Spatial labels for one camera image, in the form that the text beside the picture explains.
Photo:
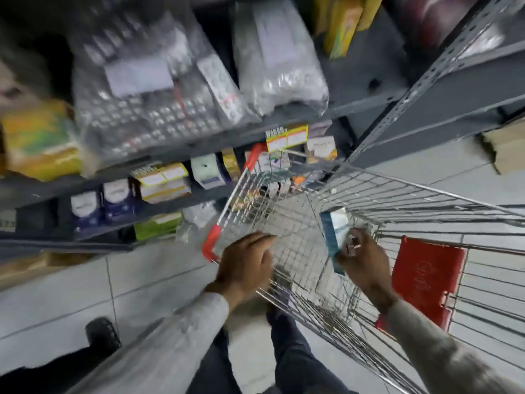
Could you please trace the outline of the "lime green box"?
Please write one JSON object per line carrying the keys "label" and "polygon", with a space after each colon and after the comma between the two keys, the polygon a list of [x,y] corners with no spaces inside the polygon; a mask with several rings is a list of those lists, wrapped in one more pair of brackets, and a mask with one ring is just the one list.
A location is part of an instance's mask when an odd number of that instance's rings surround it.
{"label": "lime green box", "polygon": [[135,238],[141,242],[174,234],[182,220],[181,212],[159,214],[147,221],[134,224]]}

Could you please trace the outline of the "white orange box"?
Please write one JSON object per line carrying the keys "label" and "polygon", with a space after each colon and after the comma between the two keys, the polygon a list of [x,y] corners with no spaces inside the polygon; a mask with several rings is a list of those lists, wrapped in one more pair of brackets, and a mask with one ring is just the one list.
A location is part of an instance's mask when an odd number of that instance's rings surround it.
{"label": "white orange box", "polygon": [[334,136],[310,138],[305,143],[307,163],[318,163],[320,159],[334,161],[338,157]]}

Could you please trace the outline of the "red cart seat flap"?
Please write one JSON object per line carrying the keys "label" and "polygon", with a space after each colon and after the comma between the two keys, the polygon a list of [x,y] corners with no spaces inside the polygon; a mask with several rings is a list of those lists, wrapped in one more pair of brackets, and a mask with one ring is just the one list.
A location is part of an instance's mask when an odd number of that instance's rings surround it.
{"label": "red cart seat flap", "polygon": [[393,289],[448,331],[453,315],[449,297],[458,291],[466,258],[462,247],[402,236],[392,270]]}

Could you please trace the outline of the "small crumpled clear bag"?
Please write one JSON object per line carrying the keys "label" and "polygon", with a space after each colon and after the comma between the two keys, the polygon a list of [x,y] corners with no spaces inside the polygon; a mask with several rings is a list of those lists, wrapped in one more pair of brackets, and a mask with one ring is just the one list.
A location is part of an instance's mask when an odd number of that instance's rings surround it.
{"label": "small crumpled clear bag", "polygon": [[216,213],[215,201],[207,201],[182,209],[182,222],[177,227],[175,240],[180,243],[188,243],[211,222]]}

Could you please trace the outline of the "white dark blue box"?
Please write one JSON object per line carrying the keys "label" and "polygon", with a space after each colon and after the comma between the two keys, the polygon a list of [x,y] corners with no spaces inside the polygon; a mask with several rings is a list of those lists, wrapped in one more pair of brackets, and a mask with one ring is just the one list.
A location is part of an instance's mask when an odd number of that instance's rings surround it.
{"label": "white dark blue box", "polygon": [[71,196],[70,211],[75,234],[100,227],[103,217],[100,192],[88,191]]}
{"label": "white dark blue box", "polygon": [[128,221],[136,215],[135,188],[129,178],[104,183],[102,202],[107,223]]}

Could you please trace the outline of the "tall yellow box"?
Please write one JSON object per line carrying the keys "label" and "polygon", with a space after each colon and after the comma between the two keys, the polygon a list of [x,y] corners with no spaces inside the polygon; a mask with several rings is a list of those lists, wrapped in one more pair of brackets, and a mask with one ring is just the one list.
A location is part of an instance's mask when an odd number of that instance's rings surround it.
{"label": "tall yellow box", "polygon": [[379,11],[383,0],[360,0],[363,11],[358,21],[357,32],[368,30]]}
{"label": "tall yellow box", "polygon": [[363,12],[361,0],[330,0],[323,49],[329,60],[346,56]]}

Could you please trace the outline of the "blue white medicine box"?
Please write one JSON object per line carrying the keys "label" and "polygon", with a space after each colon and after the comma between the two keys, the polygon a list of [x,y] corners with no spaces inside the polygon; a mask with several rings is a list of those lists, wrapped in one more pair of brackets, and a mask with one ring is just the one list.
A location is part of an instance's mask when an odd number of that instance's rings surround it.
{"label": "blue white medicine box", "polygon": [[319,213],[328,257],[336,274],[344,276],[344,268],[337,262],[336,255],[346,249],[346,240],[350,231],[350,223],[344,207],[331,207]]}

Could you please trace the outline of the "clear bag white pills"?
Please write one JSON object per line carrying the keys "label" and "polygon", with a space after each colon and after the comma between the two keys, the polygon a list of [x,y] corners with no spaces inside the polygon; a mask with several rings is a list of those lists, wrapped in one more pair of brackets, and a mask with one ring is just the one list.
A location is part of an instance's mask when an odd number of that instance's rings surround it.
{"label": "clear bag white pills", "polygon": [[261,117],[301,103],[323,115],[329,88],[316,48],[292,0],[238,1],[231,10],[238,85]]}

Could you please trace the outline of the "white yellow flat box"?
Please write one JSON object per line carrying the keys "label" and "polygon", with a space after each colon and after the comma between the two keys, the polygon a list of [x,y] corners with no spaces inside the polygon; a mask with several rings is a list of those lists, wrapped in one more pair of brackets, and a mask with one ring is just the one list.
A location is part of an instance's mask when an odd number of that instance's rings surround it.
{"label": "white yellow flat box", "polygon": [[139,192],[142,201],[148,204],[158,204],[190,195],[192,190],[189,181],[181,178],[148,187],[141,185]]}

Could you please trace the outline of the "wire metal shopping cart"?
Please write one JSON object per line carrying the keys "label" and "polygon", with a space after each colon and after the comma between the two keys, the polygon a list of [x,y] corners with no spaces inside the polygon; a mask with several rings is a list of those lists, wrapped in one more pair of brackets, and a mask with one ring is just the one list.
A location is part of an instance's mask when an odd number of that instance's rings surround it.
{"label": "wire metal shopping cart", "polygon": [[305,334],[345,357],[385,388],[424,394],[425,387],[388,325],[346,276],[334,272],[319,213],[344,207],[384,249],[390,269],[402,236],[462,247],[467,258],[449,297],[447,333],[489,366],[525,387],[525,202],[491,204],[380,172],[287,151],[288,171],[244,169],[203,255],[218,263],[233,241],[253,231],[278,237],[277,282],[260,297],[288,312]]}

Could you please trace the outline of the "yellow green carton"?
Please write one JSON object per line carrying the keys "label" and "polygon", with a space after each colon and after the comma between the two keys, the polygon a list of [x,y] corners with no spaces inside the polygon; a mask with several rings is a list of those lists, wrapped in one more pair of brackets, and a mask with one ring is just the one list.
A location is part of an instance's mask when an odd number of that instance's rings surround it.
{"label": "yellow green carton", "polygon": [[82,161],[73,111],[49,100],[0,118],[6,169],[41,182],[79,175]]}

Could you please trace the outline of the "person's left hand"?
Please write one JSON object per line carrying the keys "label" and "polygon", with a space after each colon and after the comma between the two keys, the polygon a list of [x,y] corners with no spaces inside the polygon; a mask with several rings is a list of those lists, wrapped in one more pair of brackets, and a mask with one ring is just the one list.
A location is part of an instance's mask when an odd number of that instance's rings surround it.
{"label": "person's left hand", "polygon": [[215,280],[204,291],[220,294],[228,304],[229,314],[260,288],[268,288],[273,271],[272,247],[263,258],[229,257],[223,252]]}

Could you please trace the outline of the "grey metal shelving unit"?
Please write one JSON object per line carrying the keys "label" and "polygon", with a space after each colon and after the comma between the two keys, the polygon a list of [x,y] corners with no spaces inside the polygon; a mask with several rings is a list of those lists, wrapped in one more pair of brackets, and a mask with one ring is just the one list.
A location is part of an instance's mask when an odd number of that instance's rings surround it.
{"label": "grey metal shelving unit", "polygon": [[117,230],[133,225],[131,219],[118,224],[74,233],[69,211],[71,196],[94,191],[102,184],[130,176],[153,162],[184,162],[191,158],[233,148],[240,160],[255,143],[264,143],[265,133],[281,126],[343,118],[369,110],[378,111],[398,101],[408,90],[400,60],[403,50],[393,21],[380,9],[371,28],[354,36],[346,57],[329,61],[321,52],[319,60],[329,86],[327,111],[319,116],[306,105],[280,106],[259,124],[217,133],[200,141],[165,146],[127,164],[100,171],[93,178],[68,175],[40,182],[21,175],[0,179],[0,211],[16,211],[15,232],[0,230],[0,265],[43,251],[62,253],[103,253],[127,250]]}
{"label": "grey metal shelving unit", "polygon": [[525,101],[525,0],[478,0],[440,47],[426,52],[404,35],[410,87],[359,136],[346,160],[371,166],[481,132],[495,110]]}

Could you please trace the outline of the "small yellow box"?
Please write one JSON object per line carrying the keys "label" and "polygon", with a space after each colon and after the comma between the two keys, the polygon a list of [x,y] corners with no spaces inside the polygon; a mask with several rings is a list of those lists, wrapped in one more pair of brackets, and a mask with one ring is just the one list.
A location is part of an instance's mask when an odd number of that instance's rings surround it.
{"label": "small yellow box", "polygon": [[226,148],[221,151],[223,165],[226,168],[226,171],[233,182],[237,182],[241,176],[240,166],[238,164],[237,158],[233,148]]}

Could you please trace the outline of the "flat brown cardboard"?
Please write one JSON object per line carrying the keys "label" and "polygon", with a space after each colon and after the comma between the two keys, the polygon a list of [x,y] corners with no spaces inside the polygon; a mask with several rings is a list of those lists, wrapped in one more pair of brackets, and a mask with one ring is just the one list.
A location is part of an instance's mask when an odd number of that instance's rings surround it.
{"label": "flat brown cardboard", "polygon": [[55,253],[43,251],[35,256],[11,260],[0,265],[0,291],[25,284],[66,268],[88,262],[90,253]]}

